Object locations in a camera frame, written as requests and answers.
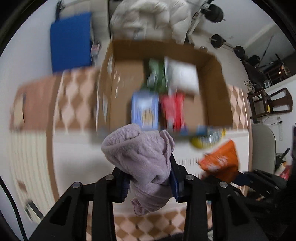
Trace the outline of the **lavender fluffy cloth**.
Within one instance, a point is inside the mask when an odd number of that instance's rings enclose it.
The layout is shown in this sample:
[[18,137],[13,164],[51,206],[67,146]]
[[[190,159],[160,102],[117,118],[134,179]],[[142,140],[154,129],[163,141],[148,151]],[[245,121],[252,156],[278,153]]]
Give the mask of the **lavender fluffy cloth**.
[[172,198],[170,156],[175,142],[167,130],[143,131],[131,123],[110,133],[102,142],[106,159],[132,176],[131,200],[136,215],[161,209]]

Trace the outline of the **orange snack packet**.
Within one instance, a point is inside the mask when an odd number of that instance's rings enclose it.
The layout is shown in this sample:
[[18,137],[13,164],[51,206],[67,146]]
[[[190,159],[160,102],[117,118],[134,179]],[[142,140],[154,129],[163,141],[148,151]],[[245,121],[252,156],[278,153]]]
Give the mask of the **orange snack packet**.
[[198,164],[208,176],[212,175],[226,183],[231,183],[237,177],[239,169],[235,143],[229,140],[214,152],[207,154]]

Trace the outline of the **yellow banana shaped pouch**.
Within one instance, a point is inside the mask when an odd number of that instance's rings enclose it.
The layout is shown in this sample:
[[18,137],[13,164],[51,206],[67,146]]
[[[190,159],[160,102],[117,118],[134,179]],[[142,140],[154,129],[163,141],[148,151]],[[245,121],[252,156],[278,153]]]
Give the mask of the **yellow banana shaped pouch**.
[[192,137],[190,143],[197,149],[208,149],[220,143],[225,135],[225,128],[211,128],[205,135]]

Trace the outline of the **red snack packet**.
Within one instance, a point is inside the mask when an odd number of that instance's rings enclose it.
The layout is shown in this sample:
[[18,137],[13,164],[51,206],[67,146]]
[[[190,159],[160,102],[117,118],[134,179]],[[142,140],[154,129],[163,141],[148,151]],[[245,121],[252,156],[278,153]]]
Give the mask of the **red snack packet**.
[[171,133],[184,133],[187,131],[184,119],[184,100],[185,95],[181,92],[160,97],[165,129]]

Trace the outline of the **blue tissue packet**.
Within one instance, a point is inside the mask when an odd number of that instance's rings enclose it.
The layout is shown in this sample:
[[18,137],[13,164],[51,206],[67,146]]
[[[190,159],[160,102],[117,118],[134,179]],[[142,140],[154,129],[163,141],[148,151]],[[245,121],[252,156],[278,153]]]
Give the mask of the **blue tissue packet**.
[[154,92],[140,90],[132,95],[131,123],[142,130],[159,129],[159,95]]

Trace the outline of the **green snack packet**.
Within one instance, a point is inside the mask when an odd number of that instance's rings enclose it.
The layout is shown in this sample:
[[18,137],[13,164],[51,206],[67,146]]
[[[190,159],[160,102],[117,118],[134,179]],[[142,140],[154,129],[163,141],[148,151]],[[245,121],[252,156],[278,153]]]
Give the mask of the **green snack packet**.
[[158,94],[168,92],[165,76],[165,64],[159,59],[144,60],[144,84],[142,88],[148,89]]

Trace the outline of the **white soft pouch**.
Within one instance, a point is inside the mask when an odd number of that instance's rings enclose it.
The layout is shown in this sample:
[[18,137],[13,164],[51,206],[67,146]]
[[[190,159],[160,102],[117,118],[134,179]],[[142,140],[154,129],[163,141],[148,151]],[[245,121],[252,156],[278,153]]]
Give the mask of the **white soft pouch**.
[[195,65],[169,57],[165,57],[164,64],[168,93],[170,95],[177,92],[189,95],[199,94],[199,79]]

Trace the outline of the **red bag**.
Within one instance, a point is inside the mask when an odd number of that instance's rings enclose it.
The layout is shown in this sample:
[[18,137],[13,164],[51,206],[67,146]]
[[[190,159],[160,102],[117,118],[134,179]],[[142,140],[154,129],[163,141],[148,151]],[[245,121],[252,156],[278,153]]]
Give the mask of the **red bag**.
[[285,169],[281,172],[280,177],[288,181],[292,172],[292,165],[286,165]]

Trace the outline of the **checkered table mat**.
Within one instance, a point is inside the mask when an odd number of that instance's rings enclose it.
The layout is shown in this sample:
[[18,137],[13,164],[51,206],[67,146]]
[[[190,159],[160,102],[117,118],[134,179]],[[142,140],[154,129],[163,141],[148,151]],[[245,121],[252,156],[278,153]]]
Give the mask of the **checkered table mat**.
[[[96,130],[99,69],[76,68],[26,82],[16,91],[11,108],[9,160],[16,192],[28,220],[39,224],[70,184],[96,182],[112,172],[101,151],[108,135]],[[227,84],[233,127],[208,149],[197,149],[186,136],[174,136],[178,164],[201,177],[198,161],[228,140],[235,143],[239,170],[249,170],[250,118],[246,97],[239,87]],[[185,204],[171,199],[156,212],[134,213],[130,200],[114,204],[117,240],[154,240],[183,232]]]

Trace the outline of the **dark wooden chair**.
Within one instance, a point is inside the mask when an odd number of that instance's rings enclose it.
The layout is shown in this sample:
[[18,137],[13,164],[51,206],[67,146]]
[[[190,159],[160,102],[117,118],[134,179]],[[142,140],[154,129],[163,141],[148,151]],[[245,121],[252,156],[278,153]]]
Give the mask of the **dark wooden chair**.
[[[256,93],[249,92],[247,99],[251,108],[251,119],[254,121],[269,115],[290,113],[293,110],[293,99],[287,88],[282,88],[272,94],[268,94],[264,89]],[[255,103],[257,102],[262,102],[264,112],[256,112]],[[288,110],[275,110],[285,105],[288,106]]]

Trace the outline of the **brown cardboard box blue print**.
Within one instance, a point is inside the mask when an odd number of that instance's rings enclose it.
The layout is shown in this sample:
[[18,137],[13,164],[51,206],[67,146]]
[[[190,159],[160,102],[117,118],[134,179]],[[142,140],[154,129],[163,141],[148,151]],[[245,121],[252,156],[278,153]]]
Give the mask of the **brown cardboard box blue print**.
[[129,123],[176,135],[232,127],[218,59],[172,42],[110,42],[98,79],[96,130],[110,133]]

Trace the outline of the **white weight bench rack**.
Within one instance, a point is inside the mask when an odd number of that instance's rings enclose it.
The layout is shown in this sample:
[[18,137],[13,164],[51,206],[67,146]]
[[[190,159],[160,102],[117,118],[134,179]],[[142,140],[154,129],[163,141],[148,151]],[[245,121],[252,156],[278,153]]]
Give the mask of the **white weight bench rack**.
[[193,15],[191,18],[190,27],[186,34],[185,43],[194,45],[194,42],[192,40],[192,34],[196,29],[197,25],[199,24],[201,17],[204,15],[205,12],[208,11],[208,8],[212,2],[213,1],[211,0],[202,1],[202,3],[200,3],[200,1],[187,1],[187,3],[190,6],[192,6],[194,9],[193,9]]

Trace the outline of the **black floor barbell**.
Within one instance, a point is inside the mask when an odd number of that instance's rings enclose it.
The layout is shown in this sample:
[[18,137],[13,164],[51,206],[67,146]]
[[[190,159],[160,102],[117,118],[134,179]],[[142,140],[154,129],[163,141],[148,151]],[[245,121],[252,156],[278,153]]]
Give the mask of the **black floor barbell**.
[[242,46],[231,46],[230,44],[226,43],[226,40],[223,39],[220,35],[214,34],[210,38],[211,45],[215,48],[221,48],[221,47],[228,47],[233,50],[234,54],[238,58],[242,58],[245,55],[245,49]]

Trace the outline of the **blue folded mat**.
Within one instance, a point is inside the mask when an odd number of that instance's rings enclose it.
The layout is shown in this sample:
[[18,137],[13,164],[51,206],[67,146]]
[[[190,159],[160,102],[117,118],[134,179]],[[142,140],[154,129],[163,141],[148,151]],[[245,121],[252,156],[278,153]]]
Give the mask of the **blue folded mat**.
[[53,22],[50,27],[52,71],[91,65],[91,13]]

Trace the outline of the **white puffer jacket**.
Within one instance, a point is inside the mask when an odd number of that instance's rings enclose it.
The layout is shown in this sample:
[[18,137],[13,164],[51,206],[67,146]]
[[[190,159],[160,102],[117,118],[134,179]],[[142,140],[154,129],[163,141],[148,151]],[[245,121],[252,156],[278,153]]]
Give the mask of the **white puffer jacket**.
[[113,39],[184,44],[191,23],[186,1],[122,1],[110,19]]

